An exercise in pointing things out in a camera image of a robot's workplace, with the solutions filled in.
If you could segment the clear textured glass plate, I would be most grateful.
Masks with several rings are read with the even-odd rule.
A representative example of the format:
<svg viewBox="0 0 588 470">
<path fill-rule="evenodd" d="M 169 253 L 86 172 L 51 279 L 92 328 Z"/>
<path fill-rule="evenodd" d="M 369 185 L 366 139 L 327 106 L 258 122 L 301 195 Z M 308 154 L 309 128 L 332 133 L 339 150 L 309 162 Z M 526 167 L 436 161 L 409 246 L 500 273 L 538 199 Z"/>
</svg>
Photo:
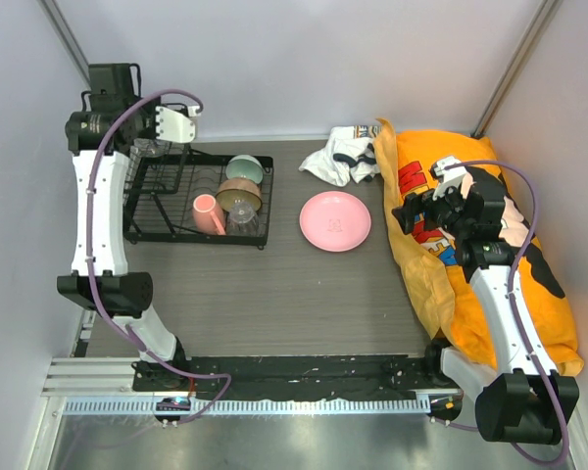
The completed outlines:
<svg viewBox="0 0 588 470">
<path fill-rule="evenodd" d="M 133 141 L 130 152 L 138 159 L 157 159 L 169 152 L 170 145 L 163 140 L 138 138 Z"/>
</svg>

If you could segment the pink plate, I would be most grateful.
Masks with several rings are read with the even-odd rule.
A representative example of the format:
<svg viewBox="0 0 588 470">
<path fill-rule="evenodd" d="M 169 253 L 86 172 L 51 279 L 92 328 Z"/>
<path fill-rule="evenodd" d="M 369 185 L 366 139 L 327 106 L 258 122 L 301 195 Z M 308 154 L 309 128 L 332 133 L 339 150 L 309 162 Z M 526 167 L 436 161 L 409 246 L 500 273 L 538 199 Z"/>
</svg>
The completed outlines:
<svg viewBox="0 0 588 470">
<path fill-rule="evenodd" d="M 342 253 L 359 247 L 371 230 L 367 206 L 341 191 L 318 193 L 303 205 L 299 215 L 303 236 L 316 248 Z"/>
</svg>

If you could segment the clear glass cup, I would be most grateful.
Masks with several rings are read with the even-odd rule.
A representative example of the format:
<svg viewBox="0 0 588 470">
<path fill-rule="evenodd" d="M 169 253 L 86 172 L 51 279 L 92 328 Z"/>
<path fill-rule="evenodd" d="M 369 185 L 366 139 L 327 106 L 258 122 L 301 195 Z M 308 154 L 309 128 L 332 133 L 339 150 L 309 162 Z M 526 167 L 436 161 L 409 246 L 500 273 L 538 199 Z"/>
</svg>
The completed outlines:
<svg viewBox="0 0 588 470">
<path fill-rule="evenodd" d="M 259 216 L 250 203 L 240 201 L 230 207 L 225 228 L 227 235 L 254 237 L 259 233 L 259 226 Z"/>
</svg>

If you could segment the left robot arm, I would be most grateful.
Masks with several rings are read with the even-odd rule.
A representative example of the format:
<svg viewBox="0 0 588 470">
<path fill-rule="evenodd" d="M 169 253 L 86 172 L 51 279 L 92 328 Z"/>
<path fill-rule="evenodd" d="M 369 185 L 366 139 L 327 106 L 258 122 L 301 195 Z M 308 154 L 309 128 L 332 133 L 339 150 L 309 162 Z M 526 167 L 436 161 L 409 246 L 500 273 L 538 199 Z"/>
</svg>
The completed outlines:
<svg viewBox="0 0 588 470">
<path fill-rule="evenodd" d="M 81 108 L 65 125 L 77 183 L 77 235 L 71 272 L 58 292 L 96 312 L 139 350 L 131 367 L 136 391 L 189 385 L 182 344 L 155 311 L 153 280 L 128 268 L 123 246 L 123 191 L 133 141 L 151 137 L 160 98 L 141 98 L 138 64 L 92 64 Z"/>
</svg>

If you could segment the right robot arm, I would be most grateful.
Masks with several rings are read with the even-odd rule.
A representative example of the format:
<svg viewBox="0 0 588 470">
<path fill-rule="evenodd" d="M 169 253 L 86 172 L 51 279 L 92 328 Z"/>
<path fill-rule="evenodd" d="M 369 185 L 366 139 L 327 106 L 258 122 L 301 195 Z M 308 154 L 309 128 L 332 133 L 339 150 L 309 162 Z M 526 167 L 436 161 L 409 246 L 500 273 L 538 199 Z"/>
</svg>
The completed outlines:
<svg viewBox="0 0 588 470">
<path fill-rule="evenodd" d="M 514 205 L 505 186 L 483 168 L 449 159 L 430 172 L 436 186 L 408 195 L 392 213 L 406 234 L 423 222 L 455 239 L 455 258 L 484 313 L 496 365 L 474 363 L 455 347 L 438 347 L 422 364 L 424 378 L 436 387 L 453 380 L 462 388 L 487 442 L 562 445 L 579 389 L 549 357 L 521 290 L 520 261 L 532 232 L 513 226 Z"/>
</svg>

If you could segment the orange cartoon pillow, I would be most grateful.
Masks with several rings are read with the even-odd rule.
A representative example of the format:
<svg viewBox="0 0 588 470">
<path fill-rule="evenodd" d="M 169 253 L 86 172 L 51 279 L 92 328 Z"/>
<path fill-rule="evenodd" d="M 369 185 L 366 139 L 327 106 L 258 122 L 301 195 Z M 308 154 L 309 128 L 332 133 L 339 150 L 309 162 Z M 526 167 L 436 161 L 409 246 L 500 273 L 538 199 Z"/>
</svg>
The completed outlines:
<svg viewBox="0 0 588 470">
<path fill-rule="evenodd" d="M 410 194 L 436 187 L 429 170 L 448 156 L 467 162 L 466 182 L 508 189 L 496 154 L 486 137 L 473 139 L 442 130 L 397 132 L 386 119 L 373 141 L 383 178 L 388 239 L 400 267 L 416 317 L 430 338 L 444 337 L 469 360 L 494 367 L 496 355 L 481 305 L 455 259 L 455 240 L 441 229 L 427 229 L 422 218 L 403 233 L 392 211 Z M 564 290 L 532 240 L 520 262 L 520 287 L 538 336 L 564 376 L 578 375 L 584 361 L 578 353 L 575 322 Z"/>
</svg>

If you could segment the white printed t-shirt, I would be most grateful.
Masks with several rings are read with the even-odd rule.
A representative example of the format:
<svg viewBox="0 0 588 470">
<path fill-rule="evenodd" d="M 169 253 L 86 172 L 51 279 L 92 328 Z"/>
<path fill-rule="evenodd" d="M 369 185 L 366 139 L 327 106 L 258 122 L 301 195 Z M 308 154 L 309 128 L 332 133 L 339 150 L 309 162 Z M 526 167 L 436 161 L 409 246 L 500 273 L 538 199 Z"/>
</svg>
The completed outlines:
<svg viewBox="0 0 588 470">
<path fill-rule="evenodd" d="M 324 147 L 308 155 L 299 170 L 336 187 L 372 181 L 380 173 L 373 146 L 379 131 L 379 125 L 333 127 Z"/>
</svg>

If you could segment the pink mug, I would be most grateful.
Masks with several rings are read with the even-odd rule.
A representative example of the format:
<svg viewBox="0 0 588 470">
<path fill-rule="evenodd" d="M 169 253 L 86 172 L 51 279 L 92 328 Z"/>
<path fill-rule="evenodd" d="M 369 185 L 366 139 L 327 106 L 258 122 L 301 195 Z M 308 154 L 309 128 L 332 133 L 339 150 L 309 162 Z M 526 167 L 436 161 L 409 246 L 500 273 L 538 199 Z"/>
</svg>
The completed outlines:
<svg viewBox="0 0 588 470">
<path fill-rule="evenodd" d="M 216 198 L 210 194 L 197 196 L 192 205 L 195 225 L 202 233 L 209 235 L 225 234 L 225 217 Z"/>
</svg>

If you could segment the light green bowl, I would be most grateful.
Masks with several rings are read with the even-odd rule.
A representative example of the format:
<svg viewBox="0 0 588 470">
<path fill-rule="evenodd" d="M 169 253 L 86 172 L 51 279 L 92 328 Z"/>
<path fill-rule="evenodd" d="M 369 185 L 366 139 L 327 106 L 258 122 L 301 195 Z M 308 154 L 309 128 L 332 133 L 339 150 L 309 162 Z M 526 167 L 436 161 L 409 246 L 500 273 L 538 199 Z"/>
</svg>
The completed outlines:
<svg viewBox="0 0 588 470">
<path fill-rule="evenodd" d="M 264 170 L 258 159 L 251 155 L 233 157 L 225 168 L 227 179 L 244 178 L 259 185 L 264 179 Z"/>
</svg>

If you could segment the brown bowl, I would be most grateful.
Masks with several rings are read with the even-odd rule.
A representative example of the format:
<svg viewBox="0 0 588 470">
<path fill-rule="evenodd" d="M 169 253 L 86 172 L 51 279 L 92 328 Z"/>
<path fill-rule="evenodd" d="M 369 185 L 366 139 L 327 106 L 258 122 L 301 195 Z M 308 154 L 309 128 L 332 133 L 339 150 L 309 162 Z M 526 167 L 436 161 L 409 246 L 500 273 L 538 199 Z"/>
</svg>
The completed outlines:
<svg viewBox="0 0 588 470">
<path fill-rule="evenodd" d="M 249 203 L 255 212 L 263 205 L 260 187 L 252 180 L 241 177 L 225 180 L 217 191 L 216 200 L 227 212 L 240 202 Z"/>
</svg>

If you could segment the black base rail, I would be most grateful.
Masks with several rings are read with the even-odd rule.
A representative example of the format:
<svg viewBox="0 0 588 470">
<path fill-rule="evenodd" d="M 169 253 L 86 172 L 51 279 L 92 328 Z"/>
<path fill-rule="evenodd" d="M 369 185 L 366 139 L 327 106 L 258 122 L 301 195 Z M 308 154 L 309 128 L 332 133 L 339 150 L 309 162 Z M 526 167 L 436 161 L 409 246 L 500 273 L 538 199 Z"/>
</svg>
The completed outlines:
<svg viewBox="0 0 588 470">
<path fill-rule="evenodd" d="M 232 382 L 225 400 L 410 400 L 416 392 L 455 389 L 429 370 L 423 357 L 395 355 L 195 356 L 181 368 L 199 375 L 191 380 L 152 362 L 133 360 L 135 392 L 190 391 L 211 400 L 222 389 L 224 373 Z"/>
</svg>

